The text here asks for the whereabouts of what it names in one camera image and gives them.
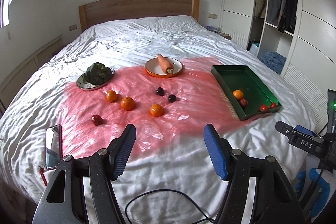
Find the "apple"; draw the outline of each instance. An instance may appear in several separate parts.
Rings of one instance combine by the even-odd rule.
[[[103,124],[103,119],[98,114],[92,115],[91,120],[95,126]]]
[[[248,102],[245,98],[243,98],[243,99],[239,100],[239,104],[241,105],[242,108],[245,108],[245,107],[247,107]]]
[[[260,111],[265,111],[265,110],[268,110],[268,107],[267,107],[267,105],[261,105],[261,106],[259,107],[259,110],[260,110]]]
[[[276,108],[278,105],[276,103],[271,103],[271,105],[269,106],[269,108]]]

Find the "pink plastic bag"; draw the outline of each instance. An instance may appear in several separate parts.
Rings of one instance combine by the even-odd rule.
[[[76,83],[68,84],[58,117],[63,129],[63,155],[91,156],[119,137],[128,123],[135,125],[137,133],[132,153],[140,153],[166,145],[180,133],[201,138],[208,123],[225,133],[249,122],[239,120],[211,74],[211,66],[221,64],[217,58],[192,58],[181,62],[184,71],[169,79],[150,76],[143,66],[136,66],[118,69],[114,78],[99,90],[83,91]],[[156,95],[158,87],[164,89],[164,96]],[[107,90],[119,95],[117,102],[106,100]],[[176,102],[168,102],[170,94],[176,95]],[[120,107],[121,99],[127,96],[136,103],[131,111]],[[153,104],[163,106],[162,116],[150,114]],[[95,126],[91,121],[94,114],[100,115],[105,123]]]

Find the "orange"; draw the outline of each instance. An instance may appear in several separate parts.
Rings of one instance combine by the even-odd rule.
[[[120,106],[125,110],[132,110],[135,106],[135,102],[131,97],[124,97],[121,100]]]
[[[106,92],[106,100],[110,103],[114,103],[118,99],[118,94],[114,90],[108,90]]]
[[[163,107],[158,105],[158,104],[152,105],[151,106],[151,114],[154,117],[161,116],[163,114]]]
[[[244,98],[244,94],[241,90],[235,90],[234,92],[232,92],[232,94],[237,100],[241,100]]]

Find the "carrot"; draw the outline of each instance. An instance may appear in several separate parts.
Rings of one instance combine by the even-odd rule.
[[[174,73],[174,66],[161,54],[157,55],[157,60],[159,61],[159,65],[165,74],[172,75]]]

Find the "green leafy vegetable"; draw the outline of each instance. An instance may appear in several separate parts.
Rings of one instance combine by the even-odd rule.
[[[105,67],[104,64],[96,62],[92,64],[84,73],[84,81],[93,85],[104,84],[112,75],[110,68]]]

